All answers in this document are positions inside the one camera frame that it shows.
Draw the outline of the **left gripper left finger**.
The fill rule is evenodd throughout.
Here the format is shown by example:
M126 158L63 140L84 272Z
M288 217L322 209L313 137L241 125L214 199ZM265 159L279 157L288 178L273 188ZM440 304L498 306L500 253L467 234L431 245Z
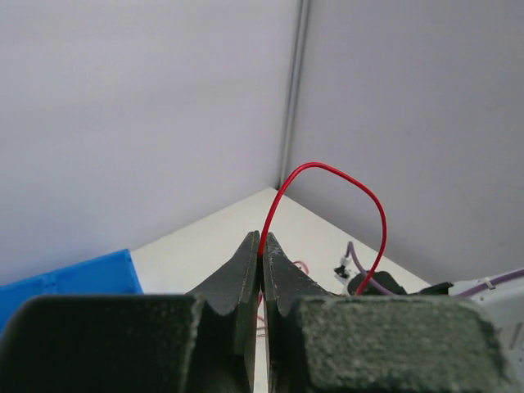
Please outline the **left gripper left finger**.
M2 391L253 391L259 244L183 295L28 300L2 334Z

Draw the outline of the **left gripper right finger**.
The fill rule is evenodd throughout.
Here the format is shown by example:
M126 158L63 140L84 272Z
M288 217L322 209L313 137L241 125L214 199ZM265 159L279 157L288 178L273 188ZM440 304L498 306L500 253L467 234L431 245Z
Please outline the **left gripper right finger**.
M268 235L261 260L271 392L515 392L487 314L450 296L324 290Z

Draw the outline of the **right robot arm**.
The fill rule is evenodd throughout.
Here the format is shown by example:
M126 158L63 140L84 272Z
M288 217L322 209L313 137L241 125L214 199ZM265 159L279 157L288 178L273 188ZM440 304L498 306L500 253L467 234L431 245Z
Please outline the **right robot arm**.
M378 287L368 284L369 295L443 295L464 297L483 307L492 319L504 348L523 362L523 268L470 281L442 282L415 292L406 291L389 273L379 272ZM362 273L345 269L342 294L353 295Z

